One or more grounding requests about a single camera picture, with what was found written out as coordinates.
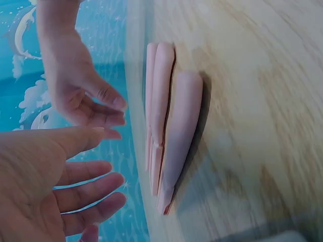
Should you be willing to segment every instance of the finger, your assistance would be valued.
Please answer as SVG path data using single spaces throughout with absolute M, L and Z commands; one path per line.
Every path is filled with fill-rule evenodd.
M 107 161 L 66 162 L 62 176 L 56 186 L 66 186 L 96 178 L 112 170 Z
M 66 114 L 70 121 L 74 124 L 90 127 L 105 127 L 121 126 L 125 124 L 124 114 L 101 113 L 94 111 L 84 101 L 80 103 L 77 109 Z
M 106 129 L 105 130 L 105 138 L 119 140 L 122 138 L 121 134 L 116 130 Z
M 126 100 L 109 83 L 102 79 L 95 70 L 91 72 L 90 76 L 85 77 L 81 88 L 108 107 L 117 110 L 124 110 L 127 107 Z
M 113 193 L 95 206 L 76 213 L 62 214 L 65 236 L 81 233 L 93 223 L 102 223 L 126 204 L 126 197 Z
M 61 213 L 75 211 L 94 203 L 124 183 L 124 178 L 119 173 L 110 173 L 93 182 L 80 186 L 56 189 L 53 193 Z
M 92 100 L 92 98 L 89 97 L 88 95 L 84 95 L 83 102 L 86 105 L 88 105 L 89 107 L 91 107 L 91 109 L 93 111 L 95 111 L 95 112 L 104 113 L 104 114 L 110 114 L 110 115 L 113 115 L 113 114 L 124 115 L 123 111 L 120 111 L 120 110 L 117 110 L 117 109 L 114 109 L 114 108 L 110 108 L 110 107 L 107 107 L 105 105 L 102 105 L 102 104 L 94 102 Z
M 97 224 L 87 226 L 78 242 L 98 242 L 99 227 Z
M 64 150 L 66 159 L 92 149 L 105 136 L 104 128 L 69 127 L 54 129 L 48 134 Z

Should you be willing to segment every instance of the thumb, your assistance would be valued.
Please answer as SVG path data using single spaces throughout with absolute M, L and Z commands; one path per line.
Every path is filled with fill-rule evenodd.
M 81 87 L 110 108 L 123 110 L 127 107 L 126 100 L 96 71 L 92 73 L 91 78 L 83 80 Z
M 88 127 L 54 129 L 50 133 L 51 139 L 64 149 L 66 159 L 98 146 L 104 136 L 104 128 Z
M 99 228 L 97 224 L 87 226 L 78 242 L 98 242 Z

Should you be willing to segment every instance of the wooden surface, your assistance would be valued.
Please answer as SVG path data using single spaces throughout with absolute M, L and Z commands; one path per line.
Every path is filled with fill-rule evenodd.
M 198 131 L 164 217 L 144 172 L 147 40 L 175 44 L 174 81 L 181 70 L 205 80 Z M 323 241 L 321 0 L 128 1 L 126 46 L 151 241 L 251 241 L 285 229 Z

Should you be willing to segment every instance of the dolphin illustration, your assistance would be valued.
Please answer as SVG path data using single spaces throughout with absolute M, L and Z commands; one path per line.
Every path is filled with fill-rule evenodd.
M 24 50 L 22 37 L 26 29 L 30 27 L 31 23 L 35 22 L 33 13 L 36 10 L 36 6 L 30 5 L 23 8 L 15 16 L 8 32 L 4 34 L 4 37 L 8 38 L 9 46 L 11 50 L 17 56 L 30 59 L 41 59 L 41 57 L 33 56 L 28 51 Z
M 32 122 L 30 129 L 31 130 L 41 130 L 46 128 L 46 122 L 48 121 L 52 107 L 42 111 Z
M 19 124 L 23 127 L 24 130 L 34 129 L 36 123 L 40 124 L 40 122 L 42 122 L 44 124 L 48 120 L 48 115 L 43 115 L 42 117 L 43 120 L 40 120 L 39 114 L 50 108 L 51 108 L 50 103 L 47 103 L 42 107 L 37 108 L 32 114 L 30 114 L 25 120 L 23 120 Z

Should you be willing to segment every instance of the fingernail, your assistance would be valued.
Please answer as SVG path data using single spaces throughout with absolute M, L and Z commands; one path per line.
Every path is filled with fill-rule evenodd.
M 115 108 L 121 110 L 123 110 L 127 106 L 126 101 L 122 97 L 116 97 L 113 100 L 112 104 L 115 106 Z
M 102 133 L 104 133 L 104 128 L 103 127 L 94 127 L 94 128 L 92 128 L 94 131 L 96 131 L 96 132 L 98 132 L 98 133 L 100 133 L 100 134 L 102 134 Z
M 126 106 L 124 108 L 122 108 L 122 112 L 125 114 L 127 109 L 128 109 L 128 104 L 126 103 Z

